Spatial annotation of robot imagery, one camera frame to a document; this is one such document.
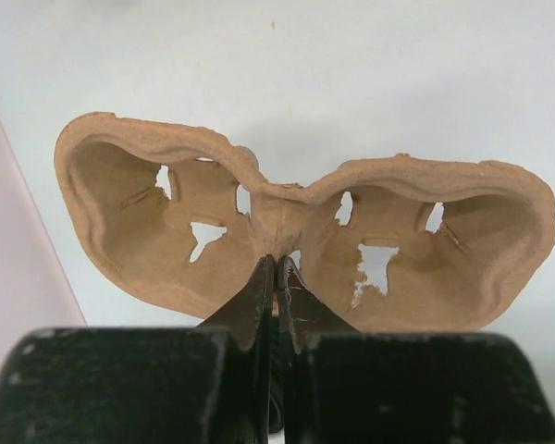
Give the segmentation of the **brown pulp cup carrier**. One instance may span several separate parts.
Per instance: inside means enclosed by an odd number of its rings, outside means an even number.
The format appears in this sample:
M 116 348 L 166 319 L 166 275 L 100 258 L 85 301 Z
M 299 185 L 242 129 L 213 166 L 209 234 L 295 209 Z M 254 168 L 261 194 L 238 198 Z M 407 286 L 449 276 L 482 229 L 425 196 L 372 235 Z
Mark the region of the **brown pulp cup carrier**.
M 55 172 L 100 272 L 202 319 L 261 257 L 296 252 L 304 283 L 359 330 L 475 330 L 510 307 L 555 244 L 549 185 L 496 161 L 398 154 L 279 184 L 210 129 L 90 113 L 60 133 Z

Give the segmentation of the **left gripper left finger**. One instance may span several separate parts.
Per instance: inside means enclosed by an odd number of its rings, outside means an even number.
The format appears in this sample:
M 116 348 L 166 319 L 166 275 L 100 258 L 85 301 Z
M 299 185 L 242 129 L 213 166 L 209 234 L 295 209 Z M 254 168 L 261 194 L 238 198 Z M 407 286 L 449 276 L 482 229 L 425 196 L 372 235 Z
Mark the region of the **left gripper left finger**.
M 259 259 L 244 287 L 197 328 L 221 336 L 211 435 L 268 433 L 275 259 Z

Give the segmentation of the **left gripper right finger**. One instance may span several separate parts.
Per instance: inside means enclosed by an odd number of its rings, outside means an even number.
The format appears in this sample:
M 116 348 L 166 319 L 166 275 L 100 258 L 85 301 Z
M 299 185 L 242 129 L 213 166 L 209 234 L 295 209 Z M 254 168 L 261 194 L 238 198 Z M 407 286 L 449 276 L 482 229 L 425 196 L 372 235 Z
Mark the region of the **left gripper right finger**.
M 277 265 L 277 299 L 285 433 L 347 435 L 358 332 L 307 288 L 289 256 Z

